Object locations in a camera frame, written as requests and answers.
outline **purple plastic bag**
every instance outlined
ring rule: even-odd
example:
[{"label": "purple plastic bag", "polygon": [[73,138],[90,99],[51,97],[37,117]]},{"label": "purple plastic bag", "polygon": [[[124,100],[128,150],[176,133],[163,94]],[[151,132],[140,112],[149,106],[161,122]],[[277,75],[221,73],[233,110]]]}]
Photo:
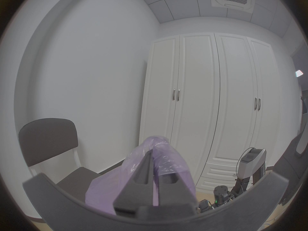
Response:
[{"label": "purple plastic bag", "polygon": [[87,192],[86,204],[109,214],[116,214],[113,202],[133,175],[144,155],[153,150],[154,184],[153,205],[158,205],[158,177],[164,174],[179,173],[191,193],[196,196],[196,188],[189,168],[181,155],[169,144],[165,137],[148,137],[136,147],[120,167],[94,179]]}]

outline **black cable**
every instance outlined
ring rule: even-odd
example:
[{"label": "black cable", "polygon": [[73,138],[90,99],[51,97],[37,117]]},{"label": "black cable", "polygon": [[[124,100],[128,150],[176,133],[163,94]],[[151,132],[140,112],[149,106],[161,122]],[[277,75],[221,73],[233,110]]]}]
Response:
[{"label": "black cable", "polygon": [[255,149],[254,147],[249,147],[248,149],[246,149],[243,154],[240,156],[240,158],[238,159],[237,161],[237,164],[236,164],[236,167],[235,167],[235,174],[236,174],[236,177],[237,177],[237,165],[238,165],[238,162],[240,161],[241,157],[244,155],[245,152],[247,152],[249,149]]}]

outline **cabinet door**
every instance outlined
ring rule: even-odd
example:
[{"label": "cabinet door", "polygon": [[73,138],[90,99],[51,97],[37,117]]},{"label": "cabinet door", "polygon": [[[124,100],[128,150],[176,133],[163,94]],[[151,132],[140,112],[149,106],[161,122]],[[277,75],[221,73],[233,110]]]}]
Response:
[{"label": "cabinet door", "polygon": [[236,165],[250,146],[256,122],[257,79],[246,37],[215,33],[220,65],[220,102],[208,162]]},{"label": "cabinet door", "polygon": [[141,144],[149,136],[171,139],[175,111],[173,93],[177,90],[180,37],[155,41],[149,53],[145,77],[140,136]]},{"label": "cabinet door", "polygon": [[219,105],[219,62],[213,33],[180,36],[178,91],[171,145],[185,159],[197,183],[210,151]]},{"label": "cabinet door", "polygon": [[256,66],[260,99],[251,146],[265,148],[268,162],[275,147],[280,123],[279,74],[271,46],[256,39],[247,39]]}]

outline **wardrobe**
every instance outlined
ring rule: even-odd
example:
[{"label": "wardrobe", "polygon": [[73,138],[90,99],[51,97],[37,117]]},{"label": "wardrobe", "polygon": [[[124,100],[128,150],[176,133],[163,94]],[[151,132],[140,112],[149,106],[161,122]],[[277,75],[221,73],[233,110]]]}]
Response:
[{"label": "wardrobe", "polygon": [[249,147],[265,148],[268,162],[279,121],[279,75],[269,44],[225,33],[152,43],[139,144],[167,137],[198,191],[231,189],[237,161]]}]

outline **door handle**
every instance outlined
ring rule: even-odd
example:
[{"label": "door handle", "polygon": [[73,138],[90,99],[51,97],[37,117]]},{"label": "door handle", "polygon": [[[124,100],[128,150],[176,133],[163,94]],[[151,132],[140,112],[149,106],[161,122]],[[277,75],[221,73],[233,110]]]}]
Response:
[{"label": "door handle", "polygon": [[258,107],[258,111],[260,110],[261,108],[261,98],[259,98],[259,107]]},{"label": "door handle", "polygon": [[257,106],[258,106],[258,100],[257,98],[254,99],[254,110],[257,109]]},{"label": "door handle", "polygon": [[177,91],[177,95],[176,96],[177,96],[177,100],[179,101],[180,100],[180,90]]}]

